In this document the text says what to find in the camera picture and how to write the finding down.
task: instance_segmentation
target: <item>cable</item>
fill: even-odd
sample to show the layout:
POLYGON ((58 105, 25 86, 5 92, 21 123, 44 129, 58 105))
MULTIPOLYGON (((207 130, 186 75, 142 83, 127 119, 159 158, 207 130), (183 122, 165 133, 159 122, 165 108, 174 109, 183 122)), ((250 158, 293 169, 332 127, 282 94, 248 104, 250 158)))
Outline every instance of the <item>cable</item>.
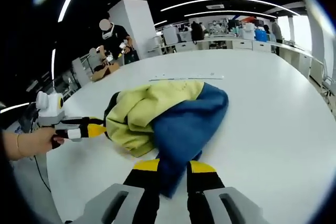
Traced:
MULTIPOLYGON (((33 116, 32 118, 32 123, 30 125, 30 131, 29 132, 32 132, 33 131, 33 126, 34 126, 34 123, 36 121, 36 119, 38 118, 38 111, 36 112, 36 115, 33 116)), ((40 167, 38 166, 38 163, 37 163, 37 159, 36 159, 36 155, 34 155, 34 159, 35 159, 35 163, 36 163, 36 166, 37 166, 37 170, 38 170, 38 173, 40 175, 40 178, 43 182, 43 184, 47 187, 48 191, 51 192, 50 188, 47 186, 47 184, 45 183, 43 177, 42 177, 42 174, 41 174, 41 171, 40 171, 40 167)))
POLYGON ((41 172, 40 172, 40 168, 38 166, 38 163, 37 163, 37 159, 36 159, 36 156, 34 155, 34 159, 35 159, 35 162, 36 162, 36 166, 37 166, 37 169, 38 169, 38 173, 40 174, 40 178, 43 182, 43 184, 47 187, 48 191, 51 192, 51 190, 49 189, 49 187, 47 186, 47 184, 44 182, 44 179, 42 178, 42 175, 41 175, 41 172))

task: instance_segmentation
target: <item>black t-shirt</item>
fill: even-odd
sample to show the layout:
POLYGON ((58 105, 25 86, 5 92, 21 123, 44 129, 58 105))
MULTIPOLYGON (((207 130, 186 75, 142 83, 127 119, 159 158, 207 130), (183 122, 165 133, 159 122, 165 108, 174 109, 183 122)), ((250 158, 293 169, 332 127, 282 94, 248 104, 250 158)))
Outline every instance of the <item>black t-shirt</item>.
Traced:
POLYGON ((119 46, 124 42, 127 36, 129 36, 129 34, 126 32, 125 28, 114 25, 112 36, 103 40, 104 48, 106 51, 110 51, 112 53, 114 59, 118 58, 118 55, 121 52, 121 48, 119 46))

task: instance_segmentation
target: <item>person in background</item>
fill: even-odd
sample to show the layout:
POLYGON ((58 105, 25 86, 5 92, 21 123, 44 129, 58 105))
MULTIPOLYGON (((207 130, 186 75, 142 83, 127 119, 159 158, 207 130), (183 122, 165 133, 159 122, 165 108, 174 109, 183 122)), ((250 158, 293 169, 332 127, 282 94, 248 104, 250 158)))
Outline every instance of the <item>person in background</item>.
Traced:
POLYGON ((203 50, 203 43, 199 40, 204 40, 204 32, 200 24, 193 22, 191 24, 191 39, 193 43, 197 45, 198 50, 203 50))
POLYGON ((112 53, 112 56, 113 56, 114 60, 117 60, 118 56, 119 56, 119 54, 122 50, 119 46, 120 46, 121 43, 124 42, 124 40, 127 40, 127 45, 124 49, 125 54, 129 53, 131 51, 132 47, 133 47, 133 40, 132 40, 131 36, 127 33, 127 31, 125 30, 124 27, 119 26, 119 25, 115 25, 115 24, 109 22, 108 30, 103 31, 103 33, 104 34, 108 33, 109 31, 111 31, 111 29, 113 29, 112 36, 105 39, 104 40, 104 45, 101 45, 99 47, 99 51, 100 51, 100 54, 101 54, 101 60, 102 60, 102 63, 104 65, 108 65, 107 57, 106 57, 106 54, 105 54, 105 49, 106 49, 106 51, 109 51, 109 52, 112 53))
MULTIPOLYGON (((282 34, 281 34, 281 29, 280 29, 278 23, 276 23, 275 19, 271 19, 271 23, 272 23, 272 33, 275 35, 277 43, 282 44, 282 34)), ((280 48, 279 47, 277 47, 277 49, 276 49, 276 54, 280 55, 280 48)))
POLYGON ((265 31, 266 31, 267 34, 270 34, 269 26, 268 25, 264 25, 264 29, 265 29, 265 31))
POLYGON ((204 32, 206 30, 205 26, 203 25, 203 22, 199 23, 201 25, 202 31, 204 32))
POLYGON ((212 25, 210 29, 212 30, 213 33, 218 34, 221 30, 221 27, 219 24, 217 24, 217 21, 214 20, 212 21, 212 25))
POLYGON ((184 27, 184 31, 191 31, 192 28, 190 27, 190 24, 186 24, 184 27))
POLYGON ((179 30, 179 31, 184 31, 184 24, 182 24, 182 25, 179 27, 178 30, 179 30))

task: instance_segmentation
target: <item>blue cloth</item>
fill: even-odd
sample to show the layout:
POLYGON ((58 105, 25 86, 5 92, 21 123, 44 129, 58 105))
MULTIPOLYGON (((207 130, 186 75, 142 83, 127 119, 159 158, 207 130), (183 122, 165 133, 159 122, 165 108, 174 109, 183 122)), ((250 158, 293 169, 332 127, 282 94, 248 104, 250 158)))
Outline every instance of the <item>blue cloth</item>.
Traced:
POLYGON ((171 107, 153 122, 154 143, 159 149, 161 193, 172 197, 186 164, 198 159, 202 148, 219 127, 228 107, 228 96, 207 83, 194 101, 171 107))

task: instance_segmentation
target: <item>window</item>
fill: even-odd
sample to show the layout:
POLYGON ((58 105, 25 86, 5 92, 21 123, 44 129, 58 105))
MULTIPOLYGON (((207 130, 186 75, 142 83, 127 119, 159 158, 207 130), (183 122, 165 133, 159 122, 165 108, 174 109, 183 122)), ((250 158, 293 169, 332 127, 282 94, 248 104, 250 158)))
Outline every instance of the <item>window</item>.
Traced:
POLYGON ((311 31, 308 16, 294 16, 293 24, 295 44, 311 51, 311 31))
POLYGON ((279 17, 278 18, 278 25, 281 29, 282 37, 285 40, 290 40, 290 30, 289 30, 288 17, 287 16, 279 17))

